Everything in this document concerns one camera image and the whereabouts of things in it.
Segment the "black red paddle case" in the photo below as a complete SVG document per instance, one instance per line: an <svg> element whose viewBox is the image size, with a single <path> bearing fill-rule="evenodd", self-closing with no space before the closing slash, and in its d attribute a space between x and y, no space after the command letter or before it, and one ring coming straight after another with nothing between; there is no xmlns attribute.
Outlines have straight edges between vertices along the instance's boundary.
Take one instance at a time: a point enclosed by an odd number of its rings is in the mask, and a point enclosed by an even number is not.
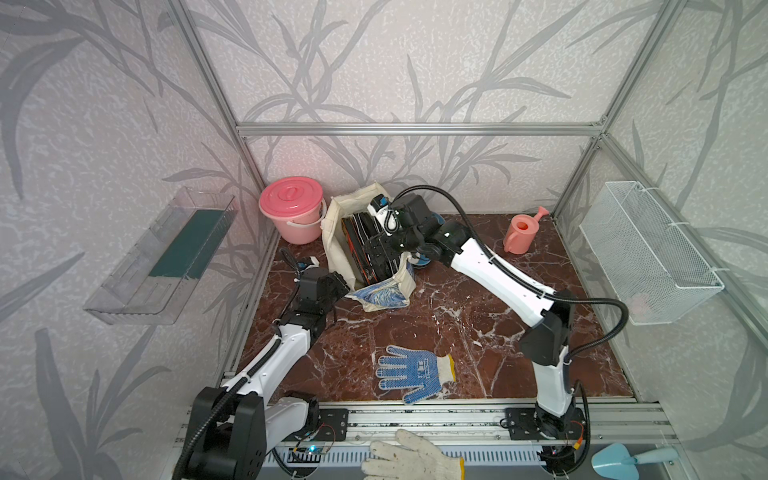
<svg viewBox="0 0 768 480"><path fill-rule="evenodd" d="M355 213L341 220L342 231L362 282L368 286L391 278L398 270L396 260L388 258L372 240L383 232L367 213Z"/></svg>

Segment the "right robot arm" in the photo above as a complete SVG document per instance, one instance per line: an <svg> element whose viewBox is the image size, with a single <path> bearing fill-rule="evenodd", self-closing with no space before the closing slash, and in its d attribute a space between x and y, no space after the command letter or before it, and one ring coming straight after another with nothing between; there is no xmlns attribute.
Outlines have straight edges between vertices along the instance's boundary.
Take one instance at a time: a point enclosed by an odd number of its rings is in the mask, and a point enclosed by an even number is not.
<svg viewBox="0 0 768 480"><path fill-rule="evenodd" d="M575 400L568 368L579 354L607 343L628 324L627 305L612 298L577 298L555 291L513 267L482 240L468 214L447 191L428 189L445 197L458 220L439 221L421 196L423 186L408 187L393 199L378 194L367 206L381 231L369 250L394 258L418 253L464 274L501 299L527 325L520 351L534 368L537 385L534 425L545 438L563 434L575 418ZM570 331L576 305L606 305L620 312L619 321L597 340L571 347Z"/></svg>

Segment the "cream canvas tote bag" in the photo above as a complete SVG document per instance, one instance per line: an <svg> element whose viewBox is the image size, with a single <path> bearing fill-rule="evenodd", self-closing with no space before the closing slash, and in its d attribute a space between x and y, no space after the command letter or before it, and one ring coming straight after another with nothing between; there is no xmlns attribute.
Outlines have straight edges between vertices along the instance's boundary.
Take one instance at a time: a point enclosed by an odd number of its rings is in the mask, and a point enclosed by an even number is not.
<svg viewBox="0 0 768 480"><path fill-rule="evenodd" d="M390 197L382 185L374 182L355 192L335 196L321 221L322 244L328 269L343 277L350 287L346 298L360 303L365 312L407 308L411 304L411 294L416 288L409 253L396 256L398 270L393 276L372 285L363 285L362 274L343 233L342 220L356 213L367 214L367 207L378 195Z"/></svg>

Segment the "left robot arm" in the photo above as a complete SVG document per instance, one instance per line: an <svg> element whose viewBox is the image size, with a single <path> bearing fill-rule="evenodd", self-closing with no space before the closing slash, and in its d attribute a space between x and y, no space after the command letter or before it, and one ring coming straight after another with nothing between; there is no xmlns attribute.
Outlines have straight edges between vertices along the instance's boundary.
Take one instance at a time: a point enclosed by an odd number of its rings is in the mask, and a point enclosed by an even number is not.
<svg viewBox="0 0 768 480"><path fill-rule="evenodd" d="M276 445L319 427L309 394L272 399L293 366L317 342L327 316L349 292L344 278L316 259L281 251L293 269L294 289L273 321L268 344L233 378L196 396L175 479L254 479Z"/></svg>

